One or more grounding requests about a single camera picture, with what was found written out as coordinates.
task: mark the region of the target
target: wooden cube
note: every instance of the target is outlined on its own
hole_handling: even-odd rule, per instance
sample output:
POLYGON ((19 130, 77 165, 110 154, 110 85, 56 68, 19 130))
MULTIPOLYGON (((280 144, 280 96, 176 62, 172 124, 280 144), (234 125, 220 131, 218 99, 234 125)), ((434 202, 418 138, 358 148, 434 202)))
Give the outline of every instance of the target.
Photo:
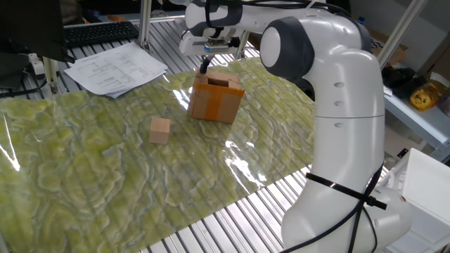
POLYGON ((148 141, 157 144, 167 144, 170 134, 170 119, 154 117, 150 127, 150 138, 148 141))

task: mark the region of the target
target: open cardboard box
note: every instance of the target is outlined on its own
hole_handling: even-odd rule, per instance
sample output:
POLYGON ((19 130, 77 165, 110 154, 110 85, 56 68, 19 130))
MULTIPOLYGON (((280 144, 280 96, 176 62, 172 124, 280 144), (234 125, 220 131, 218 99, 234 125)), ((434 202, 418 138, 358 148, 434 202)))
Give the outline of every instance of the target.
POLYGON ((188 114, 192 118, 233 123, 239 110, 244 89, 240 78, 231 74, 208 70, 195 74, 188 114))
MULTIPOLYGON (((368 32, 371 34, 371 37, 378 40, 379 42, 382 42, 386 44, 387 40, 389 39, 389 36, 382 34, 381 32, 375 31, 373 29, 367 28, 368 32)), ((387 62, 387 66, 392 66, 394 64, 397 64, 401 62, 405 57, 406 53, 405 51, 408 49, 407 46, 400 44, 395 52, 392 54, 391 58, 387 62)), ((372 48, 372 53, 375 56, 378 56, 381 52, 382 48, 372 48)))

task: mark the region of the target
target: black keyboard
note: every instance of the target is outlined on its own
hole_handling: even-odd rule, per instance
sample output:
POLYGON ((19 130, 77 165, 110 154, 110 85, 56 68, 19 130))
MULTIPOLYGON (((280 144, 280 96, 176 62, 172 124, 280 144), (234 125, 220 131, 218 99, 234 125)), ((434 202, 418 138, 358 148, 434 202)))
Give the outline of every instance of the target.
POLYGON ((68 47, 89 44, 136 39, 139 31, 131 22, 110 22, 101 25, 83 25, 64 28, 65 42, 68 47))

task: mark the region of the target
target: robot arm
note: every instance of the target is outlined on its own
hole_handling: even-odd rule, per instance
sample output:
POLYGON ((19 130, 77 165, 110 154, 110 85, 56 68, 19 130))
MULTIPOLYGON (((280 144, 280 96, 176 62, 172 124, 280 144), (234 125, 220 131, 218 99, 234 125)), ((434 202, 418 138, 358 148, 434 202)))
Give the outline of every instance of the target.
POLYGON ((360 208, 327 236, 295 247, 320 237, 362 207, 362 201, 334 188, 367 191, 383 163, 385 107, 379 64, 369 53, 370 36, 364 27, 323 8, 286 9, 277 3, 268 8, 239 1, 193 1, 186 9, 189 32, 180 49, 185 54, 228 53, 231 38, 245 30, 260 33, 261 60, 270 73, 312 84, 316 137, 311 172, 330 183, 309 178, 283 217, 285 248, 302 253, 380 250, 404 235, 412 221, 409 204, 389 188, 372 192, 387 204, 385 210, 366 205, 367 214, 360 208))

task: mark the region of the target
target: white box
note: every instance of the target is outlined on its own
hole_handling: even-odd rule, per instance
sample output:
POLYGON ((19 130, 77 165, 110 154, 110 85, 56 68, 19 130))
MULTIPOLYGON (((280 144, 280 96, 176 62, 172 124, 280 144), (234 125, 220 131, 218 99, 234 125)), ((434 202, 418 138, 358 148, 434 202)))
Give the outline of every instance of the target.
POLYGON ((380 185, 398 190, 413 210, 411 230, 389 250, 433 253, 450 243, 450 168, 411 149, 380 185))

